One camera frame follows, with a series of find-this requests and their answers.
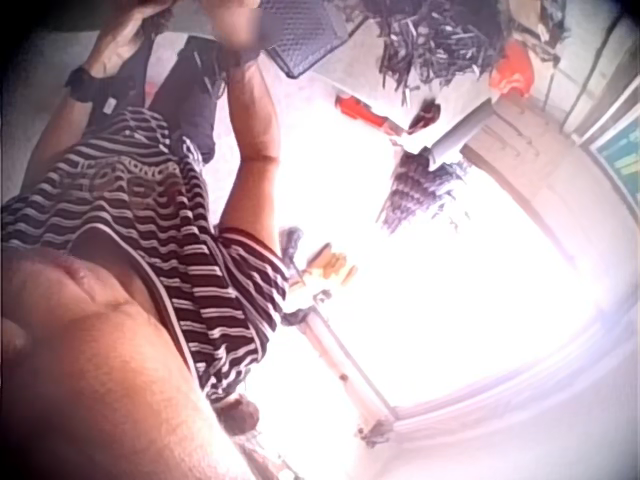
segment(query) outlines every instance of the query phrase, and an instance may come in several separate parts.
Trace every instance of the mesh basket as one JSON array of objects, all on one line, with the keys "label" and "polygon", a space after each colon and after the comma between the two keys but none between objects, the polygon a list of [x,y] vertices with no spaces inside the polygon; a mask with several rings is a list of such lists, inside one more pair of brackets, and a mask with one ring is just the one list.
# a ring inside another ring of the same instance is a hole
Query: mesh basket
[{"label": "mesh basket", "polygon": [[344,20],[323,0],[263,0],[260,7],[279,17],[282,31],[269,56],[289,78],[298,78],[349,38]]}]

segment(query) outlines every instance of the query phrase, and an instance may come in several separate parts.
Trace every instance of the hair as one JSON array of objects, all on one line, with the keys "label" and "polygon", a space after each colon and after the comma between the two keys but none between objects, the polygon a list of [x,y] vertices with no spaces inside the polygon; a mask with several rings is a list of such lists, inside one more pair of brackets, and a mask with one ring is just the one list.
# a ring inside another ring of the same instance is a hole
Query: hair
[{"label": "hair", "polygon": [[245,435],[258,426],[260,410],[255,403],[240,395],[236,400],[215,409],[220,425],[229,436]]}]

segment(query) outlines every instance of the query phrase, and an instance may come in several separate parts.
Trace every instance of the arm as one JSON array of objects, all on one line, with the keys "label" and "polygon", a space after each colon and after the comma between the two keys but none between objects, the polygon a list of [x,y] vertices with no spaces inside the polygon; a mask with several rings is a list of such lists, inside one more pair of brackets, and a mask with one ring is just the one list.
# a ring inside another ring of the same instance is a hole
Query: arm
[{"label": "arm", "polygon": [[229,115],[240,150],[240,168],[220,226],[245,230],[279,253],[275,183],[280,130],[257,62],[229,73]]},{"label": "arm", "polygon": [[65,93],[31,153],[22,181],[22,193],[45,177],[60,153],[80,141],[89,121],[91,106],[90,103],[76,102],[68,92]]},{"label": "arm", "polygon": [[[95,78],[114,76],[142,43],[142,21],[167,8],[171,0],[151,0],[125,8],[98,35],[83,67]],[[66,92],[31,153],[21,191],[42,181],[59,155],[82,138],[89,122],[91,103],[73,100]]]}]

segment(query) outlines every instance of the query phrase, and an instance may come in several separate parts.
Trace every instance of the orange object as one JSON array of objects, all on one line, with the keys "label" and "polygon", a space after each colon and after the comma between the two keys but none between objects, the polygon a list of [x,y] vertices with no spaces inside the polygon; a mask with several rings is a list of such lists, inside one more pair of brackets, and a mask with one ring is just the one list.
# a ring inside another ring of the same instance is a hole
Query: orange object
[{"label": "orange object", "polygon": [[336,107],[346,116],[356,120],[362,120],[368,125],[382,130],[389,136],[400,136],[404,129],[393,120],[376,115],[371,111],[371,107],[356,97],[336,97]]},{"label": "orange object", "polygon": [[515,39],[505,45],[505,57],[500,60],[489,78],[489,86],[501,94],[518,93],[526,97],[531,92],[535,76],[527,47]]}]

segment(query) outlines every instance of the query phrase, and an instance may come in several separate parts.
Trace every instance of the striped shirt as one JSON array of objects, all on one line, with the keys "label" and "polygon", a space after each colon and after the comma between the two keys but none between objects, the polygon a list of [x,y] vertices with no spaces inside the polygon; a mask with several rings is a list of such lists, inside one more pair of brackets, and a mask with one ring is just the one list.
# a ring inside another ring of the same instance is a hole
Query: striped shirt
[{"label": "striped shirt", "polygon": [[115,115],[2,208],[2,242],[68,251],[110,235],[143,272],[169,333],[212,402],[262,360],[286,293],[278,256],[251,234],[214,232],[202,161],[145,109]]}]

